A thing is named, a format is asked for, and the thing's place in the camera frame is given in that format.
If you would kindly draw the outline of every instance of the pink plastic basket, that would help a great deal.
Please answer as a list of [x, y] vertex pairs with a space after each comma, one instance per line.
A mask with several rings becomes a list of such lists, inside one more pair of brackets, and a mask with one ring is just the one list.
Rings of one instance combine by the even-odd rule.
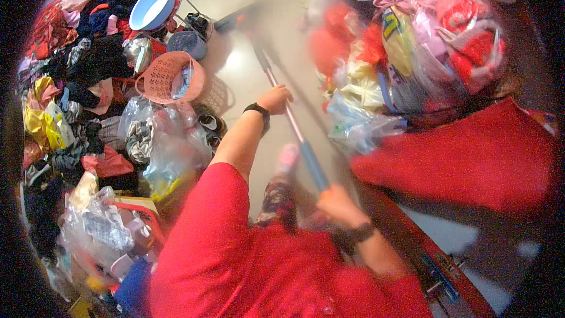
[[[187, 93], [178, 100], [171, 97], [173, 80], [183, 67], [192, 67], [193, 75]], [[152, 102], [178, 104], [190, 102], [200, 95], [206, 81], [204, 68], [183, 51], [161, 54], [136, 80], [137, 92]]]

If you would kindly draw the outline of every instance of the red shirt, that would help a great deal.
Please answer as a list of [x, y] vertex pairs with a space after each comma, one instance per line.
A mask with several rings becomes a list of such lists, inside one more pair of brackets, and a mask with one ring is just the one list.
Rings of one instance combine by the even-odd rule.
[[378, 285], [326, 233], [249, 228], [249, 187], [225, 163], [188, 195], [152, 276], [157, 317], [431, 317], [416, 277]]

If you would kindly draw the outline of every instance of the mop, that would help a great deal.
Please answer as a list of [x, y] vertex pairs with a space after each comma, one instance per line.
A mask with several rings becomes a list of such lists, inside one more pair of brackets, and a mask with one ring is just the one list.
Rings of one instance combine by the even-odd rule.
[[[265, 56], [260, 40], [256, 36], [254, 36], [250, 30], [261, 6], [261, 3], [254, 3], [246, 6], [245, 8], [228, 15], [220, 21], [217, 21], [214, 24], [214, 28], [218, 33], [221, 34], [233, 29], [241, 29], [245, 33], [247, 33], [247, 36], [249, 37], [253, 46], [253, 50], [255, 51], [255, 55], [257, 56], [257, 60], [259, 60], [259, 63], [261, 64], [263, 71], [267, 75], [269, 82], [273, 87], [275, 87], [279, 84], [279, 82], [273, 74], [271, 64]], [[310, 174], [312, 175], [312, 178], [314, 179], [314, 183], [318, 190], [321, 192], [322, 196], [324, 196], [324, 193], [326, 191], [329, 191], [330, 189], [328, 177], [326, 176], [324, 170], [321, 168], [320, 162], [316, 157], [316, 153], [314, 153], [314, 150], [312, 149], [312, 145], [310, 145], [309, 141], [304, 137], [304, 134], [302, 134], [300, 125], [298, 124], [296, 116], [294, 116], [294, 112], [292, 111], [292, 108], [290, 107], [290, 103], [288, 101], [286, 102], [285, 115], [290, 124], [290, 128], [300, 142], [300, 152], [304, 157], [304, 160], [306, 161], [306, 165], [308, 167], [308, 170], [310, 171]]]

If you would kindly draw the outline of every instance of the hand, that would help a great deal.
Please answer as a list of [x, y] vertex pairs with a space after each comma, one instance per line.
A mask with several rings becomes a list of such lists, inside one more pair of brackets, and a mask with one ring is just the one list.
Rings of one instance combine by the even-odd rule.
[[328, 190], [321, 193], [316, 207], [329, 215], [332, 220], [345, 223], [351, 228], [371, 222], [371, 219], [349, 197], [345, 188], [337, 184], [332, 184]]
[[274, 116], [284, 113], [286, 100], [293, 102], [292, 94], [286, 88], [286, 85], [277, 85], [259, 97], [257, 104], [268, 110], [271, 116]]

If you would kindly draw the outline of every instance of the mop handle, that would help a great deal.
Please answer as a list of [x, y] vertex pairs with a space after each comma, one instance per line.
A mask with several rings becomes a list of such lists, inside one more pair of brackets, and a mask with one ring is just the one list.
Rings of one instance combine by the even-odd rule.
[[[279, 82], [277, 81], [275, 75], [273, 74], [271, 64], [269, 63], [269, 60], [267, 60], [267, 57], [265, 57], [265, 53], [263, 52], [263, 49], [258, 47], [258, 43], [254, 42], [254, 40], [251, 40], [251, 44], [253, 45], [253, 50], [255, 51], [257, 60], [259, 61], [259, 64], [261, 64], [261, 67], [263, 68], [263, 71], [267, 75], [269, 82], [273, 87], [277, 86]], [[300, 152], [302, 153], [302, 156], [306, 161], [306, 165], [308, 166], [308, 170], [310, 171], [310, 174], [314, 179], [314, 183], [316, 184], [316, 187], [320, 192], [328, 190], [329, 189], [328, 177], [326, 176], [324, 170], [320, 166], [320, 162], [316, 157], [316, 153], [312, 149], [312, 145], [310, 145], [308, 140], [304, 138], [304, 135], [302, 134], [302, 131], [300, 129], [300, 125], [298, 124], [298, 121], [296, 120], [296, 116], [294, 116], [294, 113], [292, 112], [290, 103], [288, 101], [286, 102], [286, 106], [285, 106], [285, 114], [290, 124], [290, 128], [293, 130], [294, 134], [300, 141]]]

